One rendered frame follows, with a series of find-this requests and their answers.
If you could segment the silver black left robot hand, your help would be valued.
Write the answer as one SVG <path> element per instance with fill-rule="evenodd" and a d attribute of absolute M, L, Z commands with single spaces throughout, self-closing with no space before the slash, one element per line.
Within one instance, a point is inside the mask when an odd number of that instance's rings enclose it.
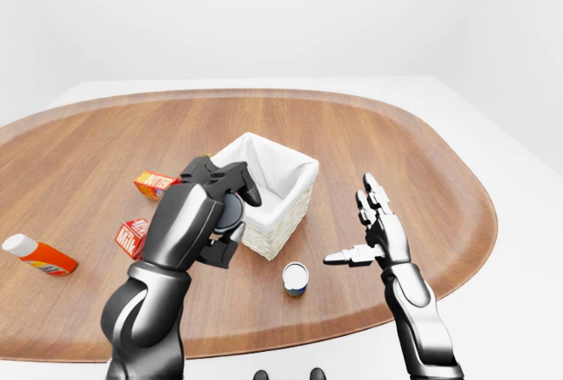
<path fill-rule="evenodd" d="M 246 162 L 224 167 L 196 157 L 165 191 L 147 231 L 143 259 L 167 270 L 185 272 L 208 243 L 227 193 L 238 193 L 253 207 L 261 205 Z"/>

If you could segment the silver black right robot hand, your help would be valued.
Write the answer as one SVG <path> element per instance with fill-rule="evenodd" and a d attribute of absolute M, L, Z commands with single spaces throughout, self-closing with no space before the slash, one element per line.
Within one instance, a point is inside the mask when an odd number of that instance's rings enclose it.
<path fill-rule="evenodd" d="M 408 263 L 411 254 L 406 233 L 398 216 L 389 206 L 389 198 L 373 175 L 366 172 L 362 178 L 366 193 L 355 193 L 359 219 L 366 228 L 366 245 L 334 252 L 324 257 L 324 264 L 350 267 L 368 266 L 377 261 L 382 269 Z"/>

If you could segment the round tin with dark lid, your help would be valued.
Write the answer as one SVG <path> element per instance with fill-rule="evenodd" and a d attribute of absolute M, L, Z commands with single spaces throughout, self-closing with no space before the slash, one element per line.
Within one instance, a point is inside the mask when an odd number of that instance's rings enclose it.
<path fill-rule="evenodd" d="M 223 204 L 224 209 L 215 226 L 215 234 L 224 234 L 235 229 L 244 217 L 245 203 L 238 194 L 227 193 Z"/>

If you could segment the white wicker basket with liner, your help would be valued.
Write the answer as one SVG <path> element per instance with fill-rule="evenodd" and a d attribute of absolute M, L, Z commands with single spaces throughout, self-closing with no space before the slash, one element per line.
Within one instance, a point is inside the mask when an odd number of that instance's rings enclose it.
<path fill-rule="evenodd" d="M 262 204 L 245 207 L 247 247 L 272 260 L 305 216 L 318 175 L 316 159 L 253 133 L 245 133 L 212 158 L 217 166 L 245 161 Z"/>

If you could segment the orange butter box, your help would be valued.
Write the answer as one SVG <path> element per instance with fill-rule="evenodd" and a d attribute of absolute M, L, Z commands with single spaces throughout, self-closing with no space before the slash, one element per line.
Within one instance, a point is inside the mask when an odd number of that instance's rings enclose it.
<path fill-rule="evenodd" d="M 179 177 L 170 177 L 161 173 L 145 171 L 140 174 L 134 184 L 137 189 L 146 197 L 152 200 L 159 200 L 164 191 L 170 186 L 180 182 Z"/>

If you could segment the red milk carton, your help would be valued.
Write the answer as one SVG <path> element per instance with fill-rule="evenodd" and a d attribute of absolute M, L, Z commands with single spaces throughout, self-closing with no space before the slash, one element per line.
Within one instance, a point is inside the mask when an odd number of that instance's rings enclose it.
<path fill-rule="evenodd" d="M 133 259 L 143 258 L 149 223 L 144 218 L 122 222 L 115 242 Z"/>

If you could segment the small tin with white lid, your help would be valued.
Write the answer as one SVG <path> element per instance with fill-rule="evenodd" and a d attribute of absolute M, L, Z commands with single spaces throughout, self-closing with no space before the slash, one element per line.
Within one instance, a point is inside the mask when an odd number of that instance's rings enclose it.
<path fill-rule="evenodd" d="M 309 272 L 305 265 L 293 261 L 282 272 L 283 287 L 289 296 L 301 296 L 307 288 Z"/>

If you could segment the orange bottle with white cap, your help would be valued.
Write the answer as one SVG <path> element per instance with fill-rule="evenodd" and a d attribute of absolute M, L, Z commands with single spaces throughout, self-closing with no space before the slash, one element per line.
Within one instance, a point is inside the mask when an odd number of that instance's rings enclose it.
<path fill-rule="evenodd" d="M 64 276 L 77 268 L 77 262 L 54 247 L 31 239 L 24 234 L 7 238 L 2 248 L 26 264 L 53 276 Z"/>

